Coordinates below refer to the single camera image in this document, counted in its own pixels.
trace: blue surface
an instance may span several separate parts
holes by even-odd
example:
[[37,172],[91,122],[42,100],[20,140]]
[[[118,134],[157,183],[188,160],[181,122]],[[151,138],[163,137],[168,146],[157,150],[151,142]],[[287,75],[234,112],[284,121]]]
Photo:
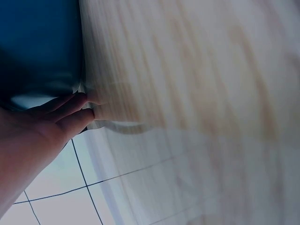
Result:
[[26,109],[77,90],[82,71],[77,0],[0,3],[0,100]]

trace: white tile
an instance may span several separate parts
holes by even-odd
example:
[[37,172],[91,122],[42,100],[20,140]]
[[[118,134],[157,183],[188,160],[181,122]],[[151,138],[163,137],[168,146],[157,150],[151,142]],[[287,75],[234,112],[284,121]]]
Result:
[[31,202],[42,225],[100,225],[86,188]]
[[187,165],[187,157],[178,156],[121,177],[138,224],[155,223],[199,201],[202,193]]
[[136,225],[120,178],[90,186],[90,193],[103,224]]
[[25,202],[25,201],[27,201],[27,198],[26,198],[25,193],[22,192],[21,195],[17,198],[17,200],[15,202],[19,203],[19,202]]
[[118,176],[104,129],[85,131],[73,141],[87,184]]
[[28,186],[30,200],[56,195],[84,186],[84,181],[71,141],[57,158]]
[[73,140],[86,181],[92,184],[182,154],[187,150],[183,139],[191,147],[203,150],[204,136],[176,129],[123,135],[101,128],[86,131]]
[[38,225],[28,202],[13,205],[0,220],[0,225]]
[[173,216],[155,222],[153,225],[200,225],[202,221],[203,215],[201,207],[199,205],[193,205]]

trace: hand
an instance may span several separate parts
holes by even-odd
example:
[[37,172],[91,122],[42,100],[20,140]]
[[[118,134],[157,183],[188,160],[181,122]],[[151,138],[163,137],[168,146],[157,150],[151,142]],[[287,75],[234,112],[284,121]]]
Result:
[[83,93],[24,112],[0,108],[0,218],[64,145],[94,120]]

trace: light wood surface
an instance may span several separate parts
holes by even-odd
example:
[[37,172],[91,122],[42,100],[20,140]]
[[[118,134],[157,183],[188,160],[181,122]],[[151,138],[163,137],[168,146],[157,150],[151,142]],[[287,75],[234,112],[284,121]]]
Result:
[[131,173],[124,224],[299,224],[298,1],[80,4],[96,116],[151,128],[86,134],[98,174],[98,139]]

